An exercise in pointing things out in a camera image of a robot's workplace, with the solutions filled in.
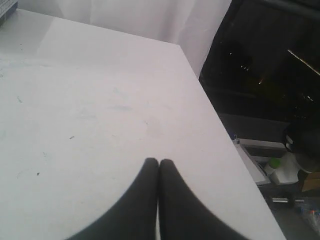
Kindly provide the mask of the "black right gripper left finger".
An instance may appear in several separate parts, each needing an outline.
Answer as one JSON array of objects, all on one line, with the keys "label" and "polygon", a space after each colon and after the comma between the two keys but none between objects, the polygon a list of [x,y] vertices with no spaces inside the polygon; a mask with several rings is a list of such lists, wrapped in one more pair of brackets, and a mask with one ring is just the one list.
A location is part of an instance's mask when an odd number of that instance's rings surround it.
[{"label": "black right gripper left finger", "polygon": [[158,207],[159,162],[145,159],[121,198],[70,240],[154,240]]}]

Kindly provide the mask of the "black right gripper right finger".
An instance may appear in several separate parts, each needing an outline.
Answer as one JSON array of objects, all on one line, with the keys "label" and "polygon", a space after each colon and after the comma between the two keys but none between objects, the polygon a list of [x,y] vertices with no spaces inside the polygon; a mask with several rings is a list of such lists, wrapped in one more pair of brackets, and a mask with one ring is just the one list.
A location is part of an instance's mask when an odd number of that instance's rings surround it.
[{"label": "black right gripper right finger", "polygon": [[159,165],[159,232],[162,240],[246,239],[204,206],[170,159]]}]

